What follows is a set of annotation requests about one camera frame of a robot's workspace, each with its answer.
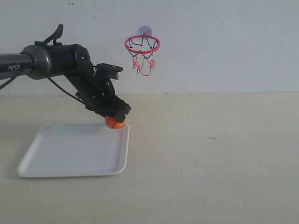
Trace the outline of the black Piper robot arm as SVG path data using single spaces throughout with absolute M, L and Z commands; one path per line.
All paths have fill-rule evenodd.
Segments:
M 48 79 L 86 109 L 117 122 L 125 121 L 131 107 L 115 94 L 112 80 L 123 68 L 107 63 L 93 65 L 88 50 L 73 45 L 29 45 L 19 54 L 0 56 L 0 78 L 6 87 L 17 77 Z

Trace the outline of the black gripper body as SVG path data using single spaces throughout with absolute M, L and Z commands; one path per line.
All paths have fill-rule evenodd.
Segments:
M 76 96 L 81 99 L 86 109 L 101 116 L 114 116 L 121 111 L 125 103 L 115 94 L 111 79 L 94 76 L 94 68 L 69 73 L 66 78 L 77 90 Z

